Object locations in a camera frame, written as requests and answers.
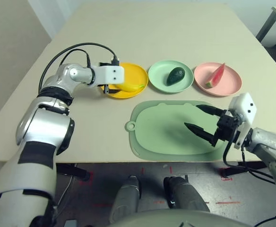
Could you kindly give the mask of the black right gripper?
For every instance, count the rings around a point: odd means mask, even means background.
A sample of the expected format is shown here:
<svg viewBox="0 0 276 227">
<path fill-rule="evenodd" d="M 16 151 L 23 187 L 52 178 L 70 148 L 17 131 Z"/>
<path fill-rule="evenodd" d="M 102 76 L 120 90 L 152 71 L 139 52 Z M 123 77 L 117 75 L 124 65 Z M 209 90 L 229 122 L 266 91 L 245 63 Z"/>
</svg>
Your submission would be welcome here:
<svg viewBox="0 0 276 227">
<path fill-rule="evenodd" d="M 241 118 L 239 116 L 231 116 L 228 110 L 222 110 L 211 105 L 196 105 L 196 107 L 207 114 L 220 117 L 214 135 L 195 124 L 185 122 L 184 125 L 196 136 L 212 143 L 213 147 L 216 146 L 218 140 L 228 141 L 232 144 L 236 131 L 242 124 Z"/>
</svg>

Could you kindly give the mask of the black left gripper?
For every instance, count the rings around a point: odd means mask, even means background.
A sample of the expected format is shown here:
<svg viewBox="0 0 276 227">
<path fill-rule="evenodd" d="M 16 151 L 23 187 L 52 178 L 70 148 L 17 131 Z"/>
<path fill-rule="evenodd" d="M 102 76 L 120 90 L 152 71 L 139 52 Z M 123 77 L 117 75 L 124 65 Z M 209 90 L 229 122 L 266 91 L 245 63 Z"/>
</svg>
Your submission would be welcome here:
<svg viewBox="0 0 276 227">
<path fill-rule="evenodd" d="M 107 63 L 107 62 L 100 62 L 99 63 L 99 66 L 112 66 L 111 63 Z M 116 94 L 118 92 L 120 92 L 121 90 L 120 89 L 111 89 L 109 88 L 109 85 L 105 85 L 104 86 L 104 93 L 105 94 Z"/>
</svg>

